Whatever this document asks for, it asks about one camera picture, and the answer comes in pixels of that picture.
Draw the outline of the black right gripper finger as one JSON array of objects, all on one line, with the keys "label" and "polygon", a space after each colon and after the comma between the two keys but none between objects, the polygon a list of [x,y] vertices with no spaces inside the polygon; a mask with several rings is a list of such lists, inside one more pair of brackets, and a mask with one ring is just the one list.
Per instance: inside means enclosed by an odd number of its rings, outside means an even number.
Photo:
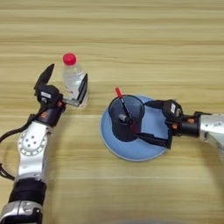
[{"label": "black right gripper finger", "polygon": [[153,144],[153,145],[156,145],[156,146],[162,146],[162,147],[165,147],[167,149],[170,148],[169,141],[167,139],[160,138],[160,137],[155,137],[152,134],[136,133],[136,137],[140,138],[141,140],[145,141],[148,144]]},{"label": "black right gripper finger", "polygon": [[147,101],[144,105],[154,109],[162,109],[164,106],[164,102],[161,100]]}]

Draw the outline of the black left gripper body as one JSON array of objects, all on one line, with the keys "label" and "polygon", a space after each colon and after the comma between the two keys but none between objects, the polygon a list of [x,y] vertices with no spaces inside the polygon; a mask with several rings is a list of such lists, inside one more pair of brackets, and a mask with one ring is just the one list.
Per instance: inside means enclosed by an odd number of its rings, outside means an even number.
[{"label": "black left gripper body", "polygon": [[81,105],[81,101],[62,99],[54,108],[49,108],[43,112],[37,118],[37,121],[50,127],[55,127],[62,113],[66,110],[67,105],[78,108]]}]

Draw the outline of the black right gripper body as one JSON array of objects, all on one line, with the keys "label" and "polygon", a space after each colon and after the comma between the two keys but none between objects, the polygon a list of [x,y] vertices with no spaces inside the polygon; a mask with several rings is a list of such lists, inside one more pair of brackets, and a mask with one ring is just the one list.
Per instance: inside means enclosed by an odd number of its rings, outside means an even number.
[{"label": "black right gripper body", "polygon": [[166,148],[170,149],[172,146],[172,137],[200,136],[200,112],[195,112],[193,115],[166,115],[165,124],[168,128],[168,140]]}]

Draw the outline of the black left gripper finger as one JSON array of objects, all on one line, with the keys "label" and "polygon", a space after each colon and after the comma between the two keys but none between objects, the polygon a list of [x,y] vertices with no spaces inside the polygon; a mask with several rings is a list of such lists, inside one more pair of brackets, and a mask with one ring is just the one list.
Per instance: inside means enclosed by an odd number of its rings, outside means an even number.
[{"label": "black left gripper finger", "polygon": [[85,74],[85,76],[82,79],[81,84],[79,86],[79,95],[77,98],[78,102],[83,102],[87,91],[88,91],[88,75]]},{"label": "black left gripper finger", "polygon": [[38,80],[34,86],[34,89],[37,90],[40,84],[47,84],[50,80],[54,69],[54,64],[48,66],[45,71],[38,77]]}]

